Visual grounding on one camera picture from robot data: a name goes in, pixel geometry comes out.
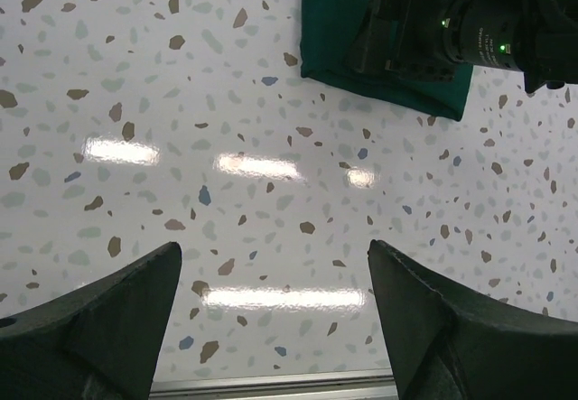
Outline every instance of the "green fabric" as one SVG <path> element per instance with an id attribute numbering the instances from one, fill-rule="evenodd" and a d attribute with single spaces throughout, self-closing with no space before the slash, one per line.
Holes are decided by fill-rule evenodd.
<path id="1" fill-rule="evenodd" d="M 344 66 L 367 6 L 368 0 L 303 0 L 302 77 L 432 116 L 461 120 L 472 66 L 461 66 L 452 83 L 405 81 L 393 74 L 388 79 L 376 80 Z"/>

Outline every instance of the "white floor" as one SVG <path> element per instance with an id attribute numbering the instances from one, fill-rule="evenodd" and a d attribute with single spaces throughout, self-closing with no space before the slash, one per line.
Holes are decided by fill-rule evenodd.
<path id="1" fill-rule="evenodd" d="M 176 240 L 155 380 L 387 368 L 381 238 L 578 320 L 576 88 L 428 118 L 300 80 L 300 0 L 176 1 L 0 0 L 0 314 Z"/>

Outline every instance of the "blue speck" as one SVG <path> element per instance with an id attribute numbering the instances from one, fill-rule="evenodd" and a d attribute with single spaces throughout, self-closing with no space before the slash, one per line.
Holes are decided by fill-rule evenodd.
<path id="1" fill-rule="evenodd" d="M 261 79 L 261 82 L 269 87 L 275 84 L 278 80 L 279 80 L 278 77 L 263 77 Z"/>
<path id="2" fill-rule="evenodd" d="M 186 350 L 186 349 L 190 349 L 192 346 L 192 343 L 194 343 L 195 340 L 192 339 L 192 337 L 185 337 L 184 339 L 182 339 L 181 341 L 179 341 L 179 349 L 180 350 Z"/>
<path id="3" fill-rule="evenodd" d="M 75 179 L 78 179 L 79 177 L 80 177 L 80 172 L 74 172 L 69 177 L 64 179 L 64 183 L 68 183 L 69 181 L 74 181 Z"/>
<path id="4" fill-rule="evenodd" d="M 199 191 L 199 201 L 205 206 L 210 205 L 209 189 L 205 185 L 202 185 L 202 188 Z"/>
<path id="5" fill-rule="evenodd" d="M 277 346 L 275 348 L 275 352 L 277 352 L 279 354 L 279 356 L 281 356 L 281 357 L 285 357 L 287 355 L 287 349 L 282 348 L 281 346 Z"/>

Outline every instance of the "black plastic part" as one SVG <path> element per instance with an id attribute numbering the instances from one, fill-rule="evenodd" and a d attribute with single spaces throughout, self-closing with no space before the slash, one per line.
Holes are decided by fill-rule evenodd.
<path id="1" fill-rule="evenodd" d="M 179 245 L 166 244 L 0 320 L 2 399 L 148 398 L 181 262 Z"/>
<path id="2" fill-rule="evenodd" d="M 368 254 L 400 400 L 576 398 L 578 323 L 495 301 L 385 242 Z"/>

